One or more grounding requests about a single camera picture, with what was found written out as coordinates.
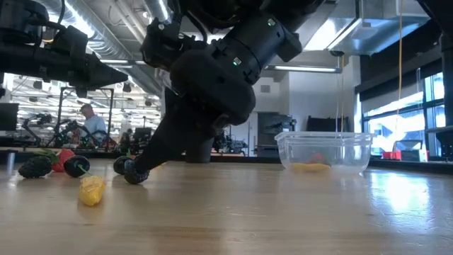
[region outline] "plastic container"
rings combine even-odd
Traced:
[[[371,157],[373,135],[351,132],[282,132],[275,137],[286,169],[328,169],[359,174]]]

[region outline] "computer monitor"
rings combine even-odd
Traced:
[[[135,128],[134,139],[138,140],[140,138],[151,137],[152,129],[150,127],[137,127]]]
[[[16,131],[18,103],[0,103],[0,131]]]

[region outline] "yellow object in bowl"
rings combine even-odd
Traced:
[[[97,205],[105,190],[105,181],[100,176],[85,177],[80,181],[79,199],[88,206]]]
[[[292,163],[291,168],[294,170],[301,171],[310,171],[310,172],[322,172],[330,171],[331,166],[326,164],[302,164],[302,163]]]

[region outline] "person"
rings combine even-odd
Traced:
[[[80,111],[85,116],[84,126],[91,134],[96,131],[107,132],[104,119],[94,114],[91,104],[84,104]],[[81,132],[81,136],[86,136],[85,132]]]

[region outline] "wooden table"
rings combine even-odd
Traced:
[[[453,179],[371,169],[329,177],[272,164],[184,164],[131,186],[112,161],[103,202],[79,180],[0,171],[1,254],[452,254]]]

